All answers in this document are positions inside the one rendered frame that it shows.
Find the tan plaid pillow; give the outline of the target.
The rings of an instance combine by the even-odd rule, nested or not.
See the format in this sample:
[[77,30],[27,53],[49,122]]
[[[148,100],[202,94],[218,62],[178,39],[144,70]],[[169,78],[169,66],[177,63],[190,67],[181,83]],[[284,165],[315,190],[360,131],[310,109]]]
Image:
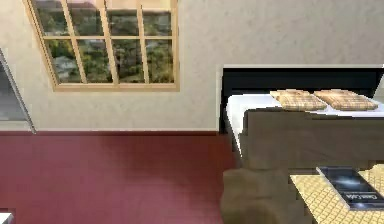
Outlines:
[[349,90],[330,89],[315,91],[314,95],[333,109],[340,111],[368,111],[378,108],[378,104],[363,95]]
[[270,95],[276,99],[285,110],[317,111],[324,110],[327,105],[308,91],[286,89],[271,91]]

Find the wooden framed window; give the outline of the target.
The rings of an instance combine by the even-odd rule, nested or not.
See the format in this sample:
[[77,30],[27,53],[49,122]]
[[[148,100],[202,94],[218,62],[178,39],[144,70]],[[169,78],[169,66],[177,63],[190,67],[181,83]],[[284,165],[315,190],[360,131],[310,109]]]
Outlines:
[[178,0],[23,0],[55,91],[176,92]]

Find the bed with brown blanket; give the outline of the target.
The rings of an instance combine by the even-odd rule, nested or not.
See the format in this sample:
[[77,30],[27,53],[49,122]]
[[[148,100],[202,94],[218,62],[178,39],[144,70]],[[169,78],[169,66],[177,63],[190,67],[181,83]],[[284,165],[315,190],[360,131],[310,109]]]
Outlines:
[[384,118],[339,118],[290,112],[276,106],[241,113],[242,131],[229,119],[230,100],[270,90],[315,91],[344,87],[371,97],[383,68],[226,68],[220,130],[230,133],[240,166],[224,173],[224,224],[312,224],[291,189],[294,171],[318,165],[367,168],[384,162]]

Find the dark blue book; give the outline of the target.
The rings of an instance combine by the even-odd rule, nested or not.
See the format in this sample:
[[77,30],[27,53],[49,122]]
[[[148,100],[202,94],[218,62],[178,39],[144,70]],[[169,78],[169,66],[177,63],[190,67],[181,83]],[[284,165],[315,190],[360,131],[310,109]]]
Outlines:
[[321,166],[317,172],[351,211],[384,211],[384,195],[352,167]]

